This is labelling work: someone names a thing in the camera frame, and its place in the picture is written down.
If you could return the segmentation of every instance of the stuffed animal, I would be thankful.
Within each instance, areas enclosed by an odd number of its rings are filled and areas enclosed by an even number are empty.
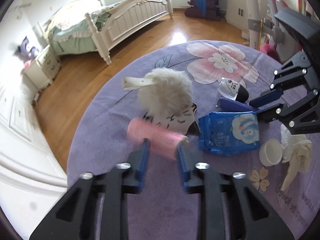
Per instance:
[[[39,49],[29,44],[27,36],[23,39],[21,45],[18,46],[18,50],[23,56],[29,59],[35,59],[39,54]]]
[[[199,135],[192,103],[192,82],[183,71],[156,68],[144,78],[122,78],[125,90],[138,89],[142,108],[148,112],[143,119],[158,127],[181,134]]]

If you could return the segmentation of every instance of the yellow flower pattern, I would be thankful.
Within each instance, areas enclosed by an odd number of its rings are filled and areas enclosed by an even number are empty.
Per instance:
[[[259,190],[260,188],[261,191],[266,192],[267,187],[270,186],[270,181],[266,179],[268,174],[269,174],[269,170],[267,170],[265,167],[261,167],[260,172],[258,172],[256,169],[253,169],[251,171],[251,176],[249,180],[252,182],[252,185],[257,190]]]

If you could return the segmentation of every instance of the white wardrobe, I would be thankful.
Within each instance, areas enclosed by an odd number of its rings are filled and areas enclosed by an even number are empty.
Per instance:
[[[268,0],[258,0],[260,17],[267,16]],[[247,32],[248,28],[248,9],[246,0],[227,0],[227,22],[235,27]]]
[[[66,190],[32,106],[0,84],[0,206],[9,222],[29,239]]]

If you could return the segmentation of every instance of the bed post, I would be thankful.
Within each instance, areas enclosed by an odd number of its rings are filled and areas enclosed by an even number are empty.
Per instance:
[[[38,25],[38,27],[39,27],[39,29],[40,29],[40,31],[41,31],[41,35],[42,35],[42,37],[44,38],[44,40],[45,40],[48,44],[50,44],[49,39],[48,39],[48,37],[47,37],[46,34],[45,34],[45,30],[42,28],[41,24],[38,22],[37,25]]]
[[[170,15],[170,19],[173,18],[173,8],[172,8],[172,1],[171,0],[166,0],[168,2],[168,12]]]
[[[111,64],[110,52],[105,41],[103,40],[103,37],[101,36],[100,32],[98,32],[98,28],[94,24],[94,21],[92,20],[89,13],[85,14],[85,19],[87,20],[87,23],[89,25],[89,30],[92,33],[91,37],[98,49],[100,56],[104,59],[104,61],[108,65],[110,65]]]

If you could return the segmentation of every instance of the pink lint roller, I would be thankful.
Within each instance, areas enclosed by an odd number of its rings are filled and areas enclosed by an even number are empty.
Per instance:
[[[142,143],[144,138],[151,142],[151,152],[176,160],[177,146],[182,143],[188,146],[188,137],[170,130],[166,130],[140,118],[134,118],[128,126],[128,138]]]

